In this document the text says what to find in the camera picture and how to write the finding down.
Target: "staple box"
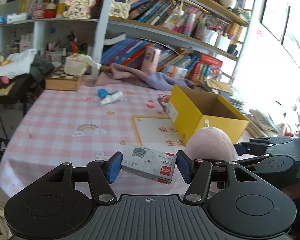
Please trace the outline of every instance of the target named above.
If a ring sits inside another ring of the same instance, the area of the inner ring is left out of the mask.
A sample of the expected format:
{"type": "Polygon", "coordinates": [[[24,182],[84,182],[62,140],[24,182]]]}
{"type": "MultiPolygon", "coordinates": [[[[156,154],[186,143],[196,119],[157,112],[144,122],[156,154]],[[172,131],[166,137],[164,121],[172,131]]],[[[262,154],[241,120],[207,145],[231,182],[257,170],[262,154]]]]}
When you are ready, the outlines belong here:
{"type": "Polygon", "coordinates": [[[235,144],[249,124],[221,95],[175,85],[166,112],[185,143],[203,127],[223,130],[235,144]]]}
{"type": "Polygon", "coordinates": [[[129,144],[123,155],[121,167],[123,171],[137,176],[170,184],[176,159],[175,154],[129,144]]]}

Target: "white handbag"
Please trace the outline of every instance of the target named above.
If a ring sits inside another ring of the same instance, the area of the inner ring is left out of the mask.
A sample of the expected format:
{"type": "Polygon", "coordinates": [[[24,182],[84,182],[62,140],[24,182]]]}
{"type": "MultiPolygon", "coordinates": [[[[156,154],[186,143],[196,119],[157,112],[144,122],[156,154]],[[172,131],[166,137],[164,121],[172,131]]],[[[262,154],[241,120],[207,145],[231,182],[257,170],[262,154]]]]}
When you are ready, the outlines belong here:
{"type": "Polygon", "coordinates": [[[113,0],[110,6],[110,16],[120,17],[127,19],[129,16],[130,11],[130,4],[129,0],[126,0],[126,2],[117,2],[116,0],[113,0]]]}

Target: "chessboard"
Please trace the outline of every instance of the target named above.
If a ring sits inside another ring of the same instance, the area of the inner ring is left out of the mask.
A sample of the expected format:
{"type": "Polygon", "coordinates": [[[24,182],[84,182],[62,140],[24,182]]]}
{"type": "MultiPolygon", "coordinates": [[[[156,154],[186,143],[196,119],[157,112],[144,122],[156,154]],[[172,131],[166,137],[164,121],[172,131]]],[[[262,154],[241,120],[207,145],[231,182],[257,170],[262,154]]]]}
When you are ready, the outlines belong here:
{"type": "Polygon", "coordinates": [[[64,68],[65,66],[62,65],[52,72],[52,74],[46,79],[46,89],[64,91],[78,90],[82,76],[68,75],[65,73],[64,68]]]}

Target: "screw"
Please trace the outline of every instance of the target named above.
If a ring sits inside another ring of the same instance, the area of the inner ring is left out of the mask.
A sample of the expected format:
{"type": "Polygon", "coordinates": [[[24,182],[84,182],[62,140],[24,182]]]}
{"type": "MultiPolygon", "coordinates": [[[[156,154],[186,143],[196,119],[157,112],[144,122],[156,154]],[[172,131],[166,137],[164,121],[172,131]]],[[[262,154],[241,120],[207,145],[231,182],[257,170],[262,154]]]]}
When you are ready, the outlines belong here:
{"type": "Polygon", "coordinates": [[[112,200],[114,200],[114,196],[110,195],[110,194],[103,194],[99,196],[99,200],[102,202],[110,202],[112,200]]]}
{"type": "Polygon", "coordinates": [[[186,200],[191,201],[191,202],[198,202],[202,199],[202,197],[198,194],[189,194],[186,196],[186,200]]]}

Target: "pink plush pillow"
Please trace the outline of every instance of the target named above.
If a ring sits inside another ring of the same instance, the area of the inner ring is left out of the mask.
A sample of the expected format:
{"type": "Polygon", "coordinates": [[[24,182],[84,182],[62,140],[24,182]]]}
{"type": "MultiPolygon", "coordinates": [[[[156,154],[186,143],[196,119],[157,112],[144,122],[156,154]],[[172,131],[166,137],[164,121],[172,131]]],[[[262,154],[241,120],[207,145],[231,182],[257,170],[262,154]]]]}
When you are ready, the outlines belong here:
{"type": "Polygon", "coordinates": [[[216,127],[204,127],[189,139],[184,152],[192,159],[213,159],[232,162],[238,154],[228,137],[216,127]]]}

